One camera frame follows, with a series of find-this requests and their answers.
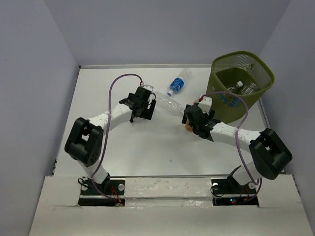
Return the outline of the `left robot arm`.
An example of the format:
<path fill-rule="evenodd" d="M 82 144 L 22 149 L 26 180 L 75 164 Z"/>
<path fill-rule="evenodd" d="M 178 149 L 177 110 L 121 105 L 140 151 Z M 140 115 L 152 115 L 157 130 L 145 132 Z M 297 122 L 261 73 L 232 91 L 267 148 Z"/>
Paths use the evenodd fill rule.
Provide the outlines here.
<path fill-rule="evenodd" d="M 133 122 L 135 118 L 151 120 L 156 104 L 156 101 L 150 101 L 152 93 L 152 86 L 140 86 L 113 109 L 94 118 L 75 120 L 64 150 L 85 170 L 96 193 L 106 193 L 110 185 L 110 175 L 101 164 L 100 156 L 105 150 L 102 147 L 103 138 L 124 122 Z"/>

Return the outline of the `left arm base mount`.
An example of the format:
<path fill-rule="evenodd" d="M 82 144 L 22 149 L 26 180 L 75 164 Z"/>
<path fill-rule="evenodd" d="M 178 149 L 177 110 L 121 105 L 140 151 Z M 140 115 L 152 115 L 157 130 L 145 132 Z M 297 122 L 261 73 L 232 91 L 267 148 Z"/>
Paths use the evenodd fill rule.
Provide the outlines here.
<path fill-rule="evenodd" d="M 125 206 L 125 178 L 112 178 L 109 187 L 101 191 L 95 189 L 90 179 L 81 177 L 77 179 L 80 185 L 78 205 L 82 207 L 124 207 Z"/>

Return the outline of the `orange juice bottle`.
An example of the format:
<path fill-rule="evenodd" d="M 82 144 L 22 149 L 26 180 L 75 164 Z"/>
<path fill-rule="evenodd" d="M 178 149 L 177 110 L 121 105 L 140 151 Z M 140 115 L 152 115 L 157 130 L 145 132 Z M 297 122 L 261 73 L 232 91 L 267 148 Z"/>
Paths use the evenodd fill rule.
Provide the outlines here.
<path fill-rule="evenodd" d="M 192 105 L 195 105 L 198 102 L 199 102 L 199 99 L 197 99 L 194 102 L 192 102 Z M 189 131 L 189 132 L 192 132 L 192 127 L 189 125 L 189 120 L 187 120 L 186 123 L 185 123 L 185 129 L 187 131 Z"/>

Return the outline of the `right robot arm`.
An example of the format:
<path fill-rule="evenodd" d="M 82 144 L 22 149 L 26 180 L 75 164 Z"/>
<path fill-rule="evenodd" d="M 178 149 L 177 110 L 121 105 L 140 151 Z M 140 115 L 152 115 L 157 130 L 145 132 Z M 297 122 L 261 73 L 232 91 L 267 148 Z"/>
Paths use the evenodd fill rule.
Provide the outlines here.
<path fill-rule="evenodd" d="M 263 178 L 274 180 L 291 162 L 293 156 L 286 145 L 270 128 L 263 131 L 238 129 L 214 119 L 214 111 L 204 112 L 199 104 L 186 105 L 182 123 L 188 124 L 192 132 L 202 139 L 224 143 L 237 148 L 238 153 L 247 151 L 252 161 L 236 167 L 227 177 L 226 186 L 237 193 L 250 182 Z"/>

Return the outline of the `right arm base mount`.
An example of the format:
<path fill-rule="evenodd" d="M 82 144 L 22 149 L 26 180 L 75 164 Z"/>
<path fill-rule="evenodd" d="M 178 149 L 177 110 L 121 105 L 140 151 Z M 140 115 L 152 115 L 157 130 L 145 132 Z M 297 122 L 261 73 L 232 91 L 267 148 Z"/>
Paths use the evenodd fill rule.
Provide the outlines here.
<path fill-rule="evenodd" d="M 213 206 L 259 206 L 256 188 L 238 183 L 228 185 L 226 178 L 211 180 Z"/>

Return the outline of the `clear crushed bottle white cap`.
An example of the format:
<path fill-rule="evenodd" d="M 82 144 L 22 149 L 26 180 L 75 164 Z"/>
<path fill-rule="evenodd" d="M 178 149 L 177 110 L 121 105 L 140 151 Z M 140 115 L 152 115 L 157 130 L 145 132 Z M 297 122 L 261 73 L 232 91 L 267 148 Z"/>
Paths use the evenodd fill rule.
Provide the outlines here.
<path fill-rule="evenodd" d="M 236 83 L 233 83 L 231 85 L 228 86 L 227 90 L 231 93 L 235 93 L 237 94 L 238 91 L 243 87 L 243 82 L 242 81 L 238 81 Z"/>

